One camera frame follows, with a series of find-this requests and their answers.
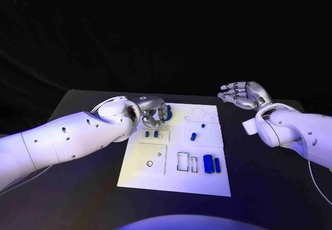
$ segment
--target black background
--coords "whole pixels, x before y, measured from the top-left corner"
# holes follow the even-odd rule
[[[46,122],[67,89],[215,96],[254,80],[330,113],[329,20],[310,1],[4,0],[0,12],[2,133]]]

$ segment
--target peg board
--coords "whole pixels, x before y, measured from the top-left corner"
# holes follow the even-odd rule
[[[157,128],[147,128],[139,122],[128,139],[116,186],[230,196],[216,106],[167,105],[171,119]],[[155,130],[168,137],[151,138]],[[194,141],[190,141],[191,132],[196,133]],[[187,172],[177,171],[177,152],[187,153]],[[206,154],[219,158],[220,173],[204,173],[202,156]],[[197,173],[190,172],[191,157],[197,159]]]

